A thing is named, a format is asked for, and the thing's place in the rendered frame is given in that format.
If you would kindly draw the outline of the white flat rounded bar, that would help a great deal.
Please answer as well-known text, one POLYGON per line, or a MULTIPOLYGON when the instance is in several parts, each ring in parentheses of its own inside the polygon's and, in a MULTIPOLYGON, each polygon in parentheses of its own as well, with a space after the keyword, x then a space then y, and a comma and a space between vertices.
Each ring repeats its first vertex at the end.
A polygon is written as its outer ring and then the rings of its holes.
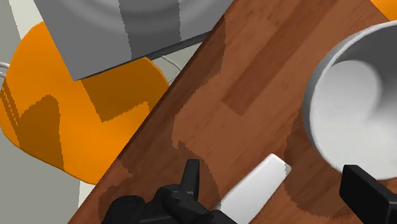
POLYGON ((237 224, 249 224, 291 171, 291 166, 271 153, 242 178, 216 205, 237 224))

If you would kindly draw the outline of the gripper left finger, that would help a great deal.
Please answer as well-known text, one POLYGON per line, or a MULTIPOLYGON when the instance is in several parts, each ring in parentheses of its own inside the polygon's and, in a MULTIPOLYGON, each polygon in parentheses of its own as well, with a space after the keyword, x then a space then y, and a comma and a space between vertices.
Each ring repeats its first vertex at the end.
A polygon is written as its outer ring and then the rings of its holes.
POLYGON ((198 202, 199 183, 200 160, 189 159, 180 184, 160 187, 149 202, 118 197, 101 224, 215 224, 214 213, 198 202))

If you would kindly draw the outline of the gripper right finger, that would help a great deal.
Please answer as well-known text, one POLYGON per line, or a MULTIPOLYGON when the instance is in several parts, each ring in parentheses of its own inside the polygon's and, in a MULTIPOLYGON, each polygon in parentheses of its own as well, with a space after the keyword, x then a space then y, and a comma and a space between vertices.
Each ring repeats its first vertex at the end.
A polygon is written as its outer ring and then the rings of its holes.
POLYGON ((397 194, 358 165, 344 165, 339 195, 363 224, 397 224, 397 194))

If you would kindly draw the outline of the white bowl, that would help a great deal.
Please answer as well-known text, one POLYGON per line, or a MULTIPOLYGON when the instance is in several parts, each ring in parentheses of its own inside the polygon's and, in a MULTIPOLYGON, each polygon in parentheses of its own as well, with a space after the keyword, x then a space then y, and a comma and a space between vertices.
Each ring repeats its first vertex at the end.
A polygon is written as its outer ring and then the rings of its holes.
POLYGON ((335 45, 312 72, 302 109, 307 136, 331 167, 397 178, 397 20, 335 45))

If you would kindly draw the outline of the wooden table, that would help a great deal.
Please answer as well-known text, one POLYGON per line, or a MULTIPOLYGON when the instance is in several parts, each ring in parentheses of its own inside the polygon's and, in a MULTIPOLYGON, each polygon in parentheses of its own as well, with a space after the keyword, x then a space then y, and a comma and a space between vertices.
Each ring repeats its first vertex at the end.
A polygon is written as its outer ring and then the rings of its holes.
POLYGON ((385 21, 371 0, 234 0, 69 224, 101 224, 122 195, 152 199, 189 158, 213 208, 271 153, 292 170, 253 224, 361 224, 307 139, 301 103, 338 42, 385 21))

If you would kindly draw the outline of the orange chair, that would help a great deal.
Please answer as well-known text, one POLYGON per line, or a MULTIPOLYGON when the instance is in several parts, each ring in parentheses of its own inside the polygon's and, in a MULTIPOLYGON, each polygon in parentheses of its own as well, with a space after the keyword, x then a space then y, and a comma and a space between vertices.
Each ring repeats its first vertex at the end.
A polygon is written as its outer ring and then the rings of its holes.
POLYGON ((40 22, 10 62, 0 89, 0 128, 27 154, 96 184, 168 86, 147 58, 74 81, 40 22))
POLYGON ((370 1, 388 20, 397 20, 397 0, 370 1))

